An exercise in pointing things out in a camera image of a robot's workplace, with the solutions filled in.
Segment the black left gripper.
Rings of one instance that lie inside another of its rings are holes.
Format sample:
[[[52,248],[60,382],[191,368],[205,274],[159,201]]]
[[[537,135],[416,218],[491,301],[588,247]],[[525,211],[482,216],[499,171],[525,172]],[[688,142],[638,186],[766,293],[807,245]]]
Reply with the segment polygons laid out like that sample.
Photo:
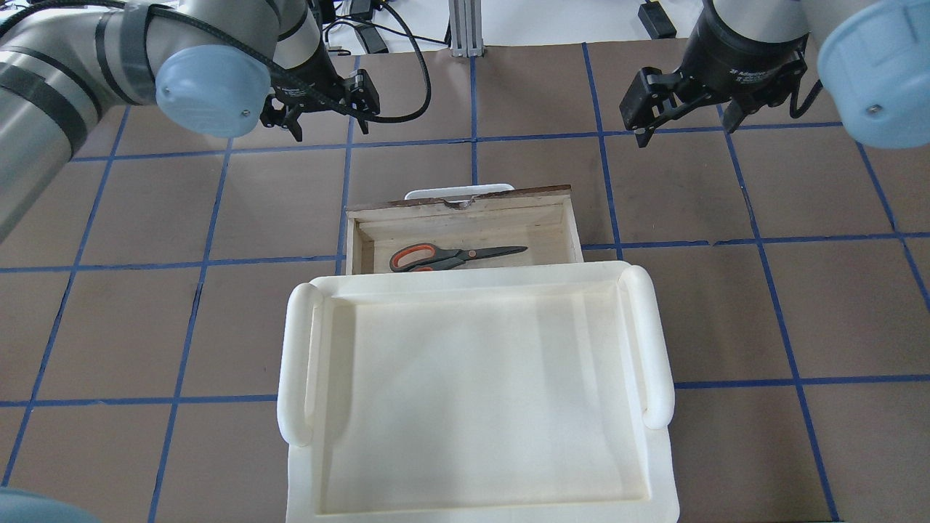
[[[368,71],[358,68],[340,76],[326,51],[316,51],[294,68],[273,66],[270,86],[272,94],[266,96],[260,123],[288,130],[298,143],[303,142],[299,117],[305,113],[334,110],[336,105],[359,110],[365,115],[355,121],[363,135],[370,133],[370,115],[381,113],[381,97]]]

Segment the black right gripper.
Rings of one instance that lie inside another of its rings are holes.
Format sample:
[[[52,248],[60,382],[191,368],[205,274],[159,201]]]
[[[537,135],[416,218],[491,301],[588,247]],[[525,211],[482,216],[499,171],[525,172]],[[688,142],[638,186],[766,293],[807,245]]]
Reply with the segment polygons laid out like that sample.
[[[619,104],[623,125],[645,148],[655,130],[701,107],[727,103],[723,128],[736,132],[749,115],[790,102],[793,117],[801,79],[807,72],[807,36],[783,42],[741,36],[718,15],[701,15],[677,69],[644,67],[636,73]]]

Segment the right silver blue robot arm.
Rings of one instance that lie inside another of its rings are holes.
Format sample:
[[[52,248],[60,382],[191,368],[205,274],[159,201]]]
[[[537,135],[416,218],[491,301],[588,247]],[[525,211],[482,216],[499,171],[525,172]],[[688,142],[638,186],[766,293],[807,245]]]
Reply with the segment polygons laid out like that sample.
[[[655,130],[724,104],[725,131],[764,107],[804,115],[821,92],[858,142],[929,142],[926,1],[705,1],[681,64],[638,70],[619,104],[645,147]]]

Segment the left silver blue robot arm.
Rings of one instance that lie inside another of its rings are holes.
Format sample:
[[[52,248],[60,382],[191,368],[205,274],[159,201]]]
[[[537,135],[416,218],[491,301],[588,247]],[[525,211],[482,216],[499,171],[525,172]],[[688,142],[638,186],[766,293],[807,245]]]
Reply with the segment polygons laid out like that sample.
[[[195,133],[381,112],[370,76],[342,77],[306,1],[41,1],[2,23],[2,236],[107,111],[155,105]]]

